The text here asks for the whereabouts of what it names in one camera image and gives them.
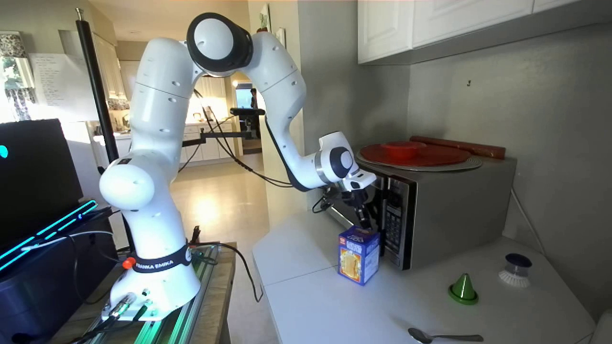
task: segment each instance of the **computer screen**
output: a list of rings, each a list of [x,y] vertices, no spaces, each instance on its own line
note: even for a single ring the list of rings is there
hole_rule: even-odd
[[[74,210],[81,197],[60,120],[0,124],[0,252]]]

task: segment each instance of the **red plate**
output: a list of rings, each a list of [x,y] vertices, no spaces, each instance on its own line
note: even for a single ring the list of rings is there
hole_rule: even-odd
[[[391,166],[446,166],[462,164],[471,157],[471,153],[464,149],[427,145],[420,141],[370,145],[364,147],[360,155],[368,163]]]

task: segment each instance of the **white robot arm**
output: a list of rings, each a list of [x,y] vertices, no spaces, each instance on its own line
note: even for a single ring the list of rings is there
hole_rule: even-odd
[[[102,195],[123,210],[137,252],[137,266],[116,283],[104,317],[163,319],[200,292],[171,182],[196,80],[204,73],[238,71],[263,92],[271,136],[297,189],[336,185],[364,193],[376,182],[360,170],[341,132],[322,138],[320,153],[297,151],[290,126],[303,109],[307,84],[274,34],[251,36],[219,13],[204,13],[190,25],[186,44],[167,38],[148,44],[133,98],[131,157],[112,163],[100,180]]]

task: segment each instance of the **cabinet door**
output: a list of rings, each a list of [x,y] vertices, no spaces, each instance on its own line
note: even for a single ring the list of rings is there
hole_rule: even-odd
[[[416,46],[531,15],[534,0],[418,0]]]
[[[573,2],[580,2],[580,0],[536,0],[534,2],[534,12],[546,12],[546,10],[567,6],[567,4],[573,4]]]
[[[359,23],[360,63],[414,48],[414,0],[360,0]]]

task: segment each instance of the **ceiling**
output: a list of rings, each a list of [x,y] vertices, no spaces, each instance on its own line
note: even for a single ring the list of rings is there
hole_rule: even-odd
[[[249,29],[249,0],[91,0],[116,25],[118,40],[184,40],[194,17],[217,12]]]

